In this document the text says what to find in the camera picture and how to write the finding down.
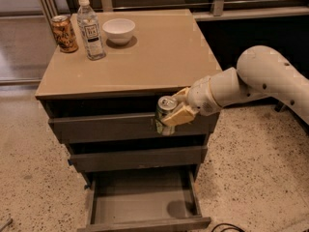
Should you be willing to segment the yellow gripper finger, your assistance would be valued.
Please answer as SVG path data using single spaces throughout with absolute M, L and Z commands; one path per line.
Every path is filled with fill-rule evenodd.
M 161 119 L 161 122 L 168 127 L 175 127 L 178 125 L 190 123 L 196 117 L 197 110 L 189 105 L 182 105 L 171 114 L 166 115 Z
M 185 87 L 181 89 L 179 92 L 173 95 L 173 98 L 178 102 L 187 102 L 187 96 L 188 96 L 189 88 Z

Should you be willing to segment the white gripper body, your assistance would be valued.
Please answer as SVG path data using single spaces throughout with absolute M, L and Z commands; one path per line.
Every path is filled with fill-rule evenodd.
M 188 90 L 187 103 L 203 116 L 210 116 L 221 110 L 211 92 L 211 78 L 197 80 Z

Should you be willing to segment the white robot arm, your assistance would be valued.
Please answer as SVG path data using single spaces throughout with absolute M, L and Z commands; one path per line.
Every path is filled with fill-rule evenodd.
M 210 116 L 223 107 L 273 97 L 309 123 L 309 79 L 278 51 L 264 45 L 246 49 L 237 65 L 205 76 L 176 93 L 178 105 L 162 118 L 173 127 L 189 123 L 198 114 Z

